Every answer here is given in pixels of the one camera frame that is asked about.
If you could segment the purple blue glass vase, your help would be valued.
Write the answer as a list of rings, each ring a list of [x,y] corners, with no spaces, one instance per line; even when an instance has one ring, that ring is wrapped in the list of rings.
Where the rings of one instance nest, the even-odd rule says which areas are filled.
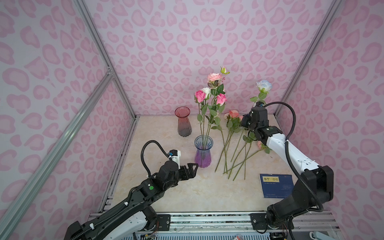
[[[211,165],[211,148],[213,145],[214,141],[209,136],[201,135],[195,139],[195,147],[197,149],[195,163],[198,164],[200,168],[207,168]]]

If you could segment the hot pink rose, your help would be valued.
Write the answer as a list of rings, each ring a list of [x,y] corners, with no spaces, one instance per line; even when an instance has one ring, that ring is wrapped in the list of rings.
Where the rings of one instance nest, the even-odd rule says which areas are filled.
[[[227,98],[225,94],[220,93],[213,98],[213,101],[208,105],[207,119],[208,129],[207,136],[210,135],[211,130],[221,130],[221,114],[223,113],[226,106]]]

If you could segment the pale blue white rose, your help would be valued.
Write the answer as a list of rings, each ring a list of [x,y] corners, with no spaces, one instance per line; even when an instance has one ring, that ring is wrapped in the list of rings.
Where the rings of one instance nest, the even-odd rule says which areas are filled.
[[[264,100],[273,87],[272,84],[267,80],[261,80],[257,82],[256,86],[259,90],[259,94],[255,97],[250,98],[250,101],[253,103],[253,107],[257,105],[257,102],[261,102],[262,104],[265,104]]]

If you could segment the pink white rose with bud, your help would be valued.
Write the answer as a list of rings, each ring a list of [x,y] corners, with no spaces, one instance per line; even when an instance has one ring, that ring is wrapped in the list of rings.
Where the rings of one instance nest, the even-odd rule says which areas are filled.
[[[208,75],[207,77],[208,87],[211,88],[211,94],[212,94],[209,100],[210,104],[212,103],[213,98],[218,94],[223,93],[226,96],[224,80],[226,79],[226,75],[228,75],[229,73],[230,72],[225,67],[221,67],[219,73],[210,73]]]

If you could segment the magenta pink rose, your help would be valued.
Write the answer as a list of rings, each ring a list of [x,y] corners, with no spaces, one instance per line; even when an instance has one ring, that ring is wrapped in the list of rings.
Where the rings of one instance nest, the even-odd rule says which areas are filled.
[[[207,98],[207,93],[204,90],[198,90],[195,93],[195,102],[199,106],[199,114],[197,116],[197,119],[200,123],[200,131],[201,131],[201,136],[204,135],[204,130],[205,130],[205,114],[207,108],[205,107],[206,105],[206,98]]]

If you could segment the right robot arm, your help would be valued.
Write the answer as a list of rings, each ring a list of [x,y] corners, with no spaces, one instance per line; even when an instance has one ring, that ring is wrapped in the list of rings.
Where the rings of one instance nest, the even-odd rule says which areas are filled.
[[[333,170],[320,166],[295,147],[289,140],[292,130],[284,135],[278,127],[271,126],[266,105],[261,102],[243,116],[241,125],[252,140],[261,142],[285,161],[298,179],[288,197],[267,208],[266,227],[278,229],[286,225],[291,230],[295,217],[323,212],[324,204],[334,197]]]

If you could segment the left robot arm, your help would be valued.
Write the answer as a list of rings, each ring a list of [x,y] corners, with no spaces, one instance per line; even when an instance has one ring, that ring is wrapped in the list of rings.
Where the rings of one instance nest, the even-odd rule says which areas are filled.
[[[198,164],[179,166],[168,160],[139,186],[132,188],[128,196],[104,214],[80,224],[71,224],[65,233],[65,240],[117,240],[133,232],[152,230],[157,224],[157,214],[151,205],[161,199],[165,192],[180,181],[193,179]]]

